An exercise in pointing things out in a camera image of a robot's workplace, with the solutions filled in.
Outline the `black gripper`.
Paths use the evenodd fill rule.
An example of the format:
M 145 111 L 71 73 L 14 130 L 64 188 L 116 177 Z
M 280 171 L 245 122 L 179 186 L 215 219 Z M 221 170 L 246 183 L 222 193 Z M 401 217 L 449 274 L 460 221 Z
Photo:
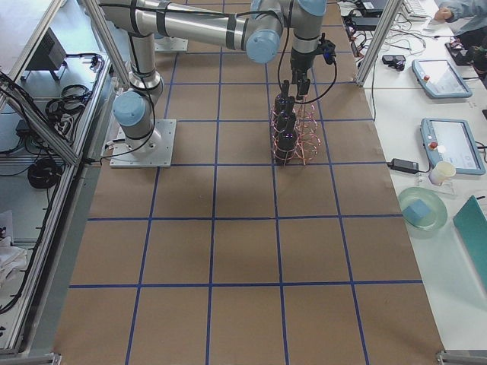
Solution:
M 308 95 L 310 79 L 307 72 L 313 66 L 315 56 L 315 51 L 307 53 L 291 52 L 291 83 L 297 85 L 297 100 L 303 100 Z

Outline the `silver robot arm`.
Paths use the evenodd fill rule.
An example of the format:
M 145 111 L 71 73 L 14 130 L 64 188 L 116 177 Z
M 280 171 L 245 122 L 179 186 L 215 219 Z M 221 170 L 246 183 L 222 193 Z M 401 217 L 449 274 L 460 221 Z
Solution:
M 322 47 L 325 1 L 254 1 L 247 13 L 223 13 L 171 1 L 100 1 L 104 17 L 124 30 L 129 44 L 128 91 L 113 104 L 127 148 L 136 156 L 158 148 L 154 107 L 164 87 L 155 66 L 155 37 L 175 37 L 241 50 L 259 64 L 272 61 L 284 30 L 292 30 L 292 82 L 304 95 L 307 72 Z

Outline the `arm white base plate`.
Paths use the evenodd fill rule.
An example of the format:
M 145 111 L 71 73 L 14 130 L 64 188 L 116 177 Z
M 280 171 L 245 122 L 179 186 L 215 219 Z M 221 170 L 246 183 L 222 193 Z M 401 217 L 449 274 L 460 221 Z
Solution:
M 154 50 L 158 53 L 187 52 L 188 40 L 169 36 L 155 38 Z
M 175 119 L 157 119 L 154 131 L 146 143 L 146 138 L 140 141 L 127 140 L 123 129 L 119 127 L 116 138 L 122 141 L 113 146 L 110 166 L 115 168 L 170 167 L 176 127 Z

